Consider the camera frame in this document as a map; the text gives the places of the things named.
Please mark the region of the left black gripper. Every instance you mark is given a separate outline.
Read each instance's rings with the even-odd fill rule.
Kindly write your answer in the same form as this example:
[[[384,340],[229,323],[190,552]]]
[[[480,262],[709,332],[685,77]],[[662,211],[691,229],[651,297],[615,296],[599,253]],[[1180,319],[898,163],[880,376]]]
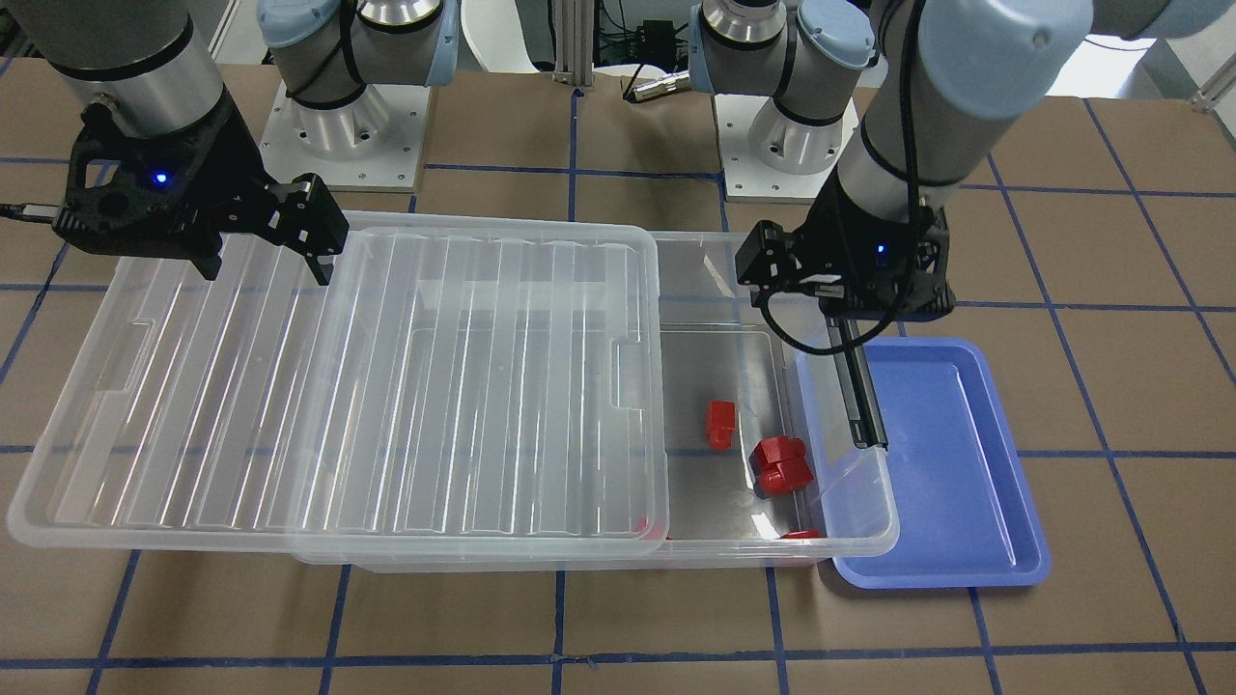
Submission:
[[[822,296],[823,314],[933,313],[933,211],[920,208],[917,228],[865,211],[840,181],[826,181],[794,232],[756,223],[735,252],[738,284],[782,289],[802,273],[836,275],[839,296]]]

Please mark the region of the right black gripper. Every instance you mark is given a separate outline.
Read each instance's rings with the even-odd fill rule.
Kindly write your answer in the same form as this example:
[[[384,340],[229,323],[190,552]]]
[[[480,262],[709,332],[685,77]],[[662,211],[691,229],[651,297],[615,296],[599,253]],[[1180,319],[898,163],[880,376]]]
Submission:
[[[215,281],[224,234],[248,234],[299,255],[319,286],[349,240],[349,219],[325,181],[303,173],[277,183],[230,93],[198,122],[171,136],[180,156],[173,192],[177,255]]]

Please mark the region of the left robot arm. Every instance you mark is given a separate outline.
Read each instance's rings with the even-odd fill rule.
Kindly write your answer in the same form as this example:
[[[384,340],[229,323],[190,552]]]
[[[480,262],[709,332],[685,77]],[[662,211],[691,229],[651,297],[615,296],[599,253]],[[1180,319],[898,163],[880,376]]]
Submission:
[[[735,256],[751,303],[813,296],[839,320],[941,320],[943,207],[1091,35],[1187,37],[1227,1],[705,1],[688,20],[693,92],[766,96],[790,126],[842,122],[875,61],[887,74],[794,232]]]

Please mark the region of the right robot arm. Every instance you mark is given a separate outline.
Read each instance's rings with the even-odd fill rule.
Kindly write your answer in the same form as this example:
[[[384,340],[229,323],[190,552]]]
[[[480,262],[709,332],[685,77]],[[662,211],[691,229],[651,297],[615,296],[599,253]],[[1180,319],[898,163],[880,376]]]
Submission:
[[[349,119],[353,153],[384,137],[379,85],[446,85],[459,64],[459,1],[261,1],[256,16],[284,92],[311,117]],[[269,174],[182,1],[9,1],[9,14],[82,104],[66,198],[5,204],[87,254],[185,260],[204,279],[222,237],[255,235],[299,255],[318,284],[349,221],[326,181]]]

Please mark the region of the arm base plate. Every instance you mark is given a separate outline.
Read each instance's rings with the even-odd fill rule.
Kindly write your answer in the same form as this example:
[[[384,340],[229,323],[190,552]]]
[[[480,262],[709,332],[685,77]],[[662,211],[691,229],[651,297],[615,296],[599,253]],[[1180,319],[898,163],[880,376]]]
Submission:
[[[826,126],[789,122],[769,96],[718,94],[714,116],[729,202],[813,202],[859,126],[853,99]]]
[[[276,181],[314,173],[340,192],[415,192],[433,88],[368,85],[357,101],[314,110],[274,93],[260,151]]]

